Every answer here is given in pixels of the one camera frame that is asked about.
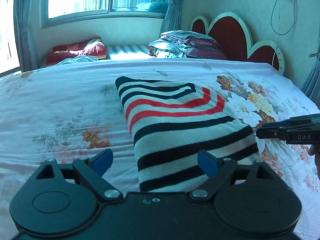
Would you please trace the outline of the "person's right hand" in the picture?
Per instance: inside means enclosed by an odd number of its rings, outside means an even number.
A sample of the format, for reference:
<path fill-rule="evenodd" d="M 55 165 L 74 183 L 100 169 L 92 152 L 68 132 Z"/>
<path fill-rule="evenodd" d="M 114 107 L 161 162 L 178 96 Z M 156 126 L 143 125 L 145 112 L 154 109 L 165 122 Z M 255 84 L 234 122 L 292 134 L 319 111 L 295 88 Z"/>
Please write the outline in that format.
<path fill-rule="evenodd" d="M 314 162 L 317 170 L 317 176 L 320 177 L 320 151 L 319 145 L 312 145 L 309 150 L 308 154 L 310 156 L 314 156 Z"/>

